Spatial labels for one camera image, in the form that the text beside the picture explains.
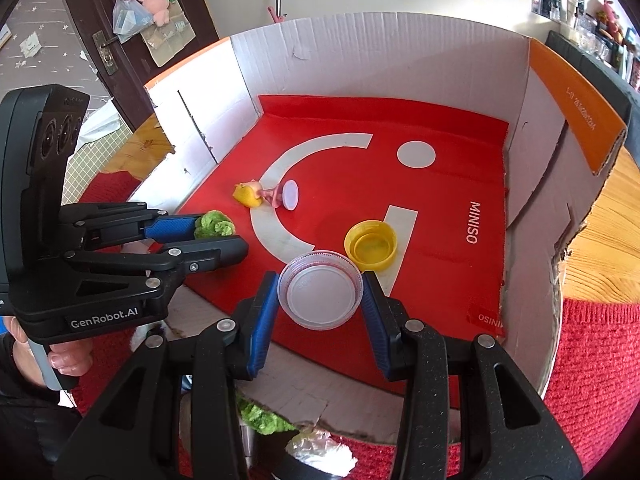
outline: door lock plate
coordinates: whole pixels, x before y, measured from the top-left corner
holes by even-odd
[[[104,32],[99,30],[92,37],[94,38],[95,47],[98,49],[100,60],[102,60],[102,64],[104,65],[107,74],[115,74],[118,71],[118,66],[116,65],[116,60],[113,59],[111,49],[107,44],[106,38],[104,37]]]

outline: fingernail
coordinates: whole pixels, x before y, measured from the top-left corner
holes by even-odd
[[[51,366],[53,366],[54,368],[60,368],[62,365],[65,364],[64,360],[59,355],[50,355],[49,362],[51,363]]]

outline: red knitted fabric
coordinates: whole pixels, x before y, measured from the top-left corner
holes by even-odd
[[[99,174],[82,201],[126,200],[138,181],[121,173]],[[73,392],[81,412],[91,406],[129,356],[129,337],[130,332],[119,332],[95,339],[94,366]],[[613,444],[640,400],[639,357],[640,304],[564,300],[558,356],[545,402],[575,447],[585,472]],[[348,478],[388,477],[393,447],[341,440],[358,459]],[[449,475],[459,467],[459,452],[459,446],[449,448]],[[182,453],[181,471],[186,470],[184,461]]]

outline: camera lens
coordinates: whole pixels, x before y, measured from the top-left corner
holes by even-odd
[[[78,120],[76,121],[76,127],[74,128],[74,132],[71,135],[72,142],[76,142],[76,140],[78,140],[78,137],[80,135],[80,126],[82,126],[82,117],[78,117]]]
[[[49,155],[51,151],[51,147],[53,146],[53,137],[56,135],[56,120],[52,119],[47,124],[46,129],[44,130],[44,135],[42,136],[42,158],[45,158]]]
[[[65,122],[62,123],[60,128],[60,136],[58,137],[58,153],[65,149],[66,144],[71,137],[71,116],[65,117]]]

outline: person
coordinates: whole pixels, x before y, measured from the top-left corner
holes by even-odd
[[[28,338],[6,316],[0,335],[0,478],[50,480],[52,468],[80,422],[75,408],[59,406],[45,387]],[[60,373],[82,376],[93,363],[90,339],[51,345],[49,362]]]

